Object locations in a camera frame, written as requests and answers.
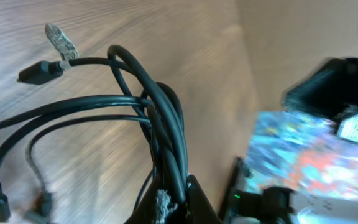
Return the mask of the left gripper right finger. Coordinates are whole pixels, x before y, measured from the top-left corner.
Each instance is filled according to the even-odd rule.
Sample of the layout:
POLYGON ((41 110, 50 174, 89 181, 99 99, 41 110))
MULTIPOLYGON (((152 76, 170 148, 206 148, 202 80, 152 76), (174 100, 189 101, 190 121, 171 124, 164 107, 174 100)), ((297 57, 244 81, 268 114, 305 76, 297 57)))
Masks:
POLYGON ((194 175, 187 178, 187 210, 186 223, 190 224, 223 224, 211 206, 194 175))

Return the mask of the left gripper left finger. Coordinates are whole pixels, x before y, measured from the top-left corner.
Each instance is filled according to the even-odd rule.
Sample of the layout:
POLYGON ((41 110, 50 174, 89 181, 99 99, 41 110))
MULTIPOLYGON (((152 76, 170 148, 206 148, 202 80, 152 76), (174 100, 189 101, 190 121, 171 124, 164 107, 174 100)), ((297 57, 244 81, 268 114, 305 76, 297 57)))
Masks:
POLYGON ((132 215, 132 224, 163 224, 167 222, 167 191, 159 177, 154 178, 138 208, 132 215))

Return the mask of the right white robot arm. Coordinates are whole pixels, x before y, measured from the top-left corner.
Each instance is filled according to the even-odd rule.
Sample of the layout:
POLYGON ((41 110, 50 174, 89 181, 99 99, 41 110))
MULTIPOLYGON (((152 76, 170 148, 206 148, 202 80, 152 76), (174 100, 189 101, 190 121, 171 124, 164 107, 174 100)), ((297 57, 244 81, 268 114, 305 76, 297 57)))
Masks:
POLYGON ((358 223, 358 1, 241 1, 261 110, 224 223, 358 223))

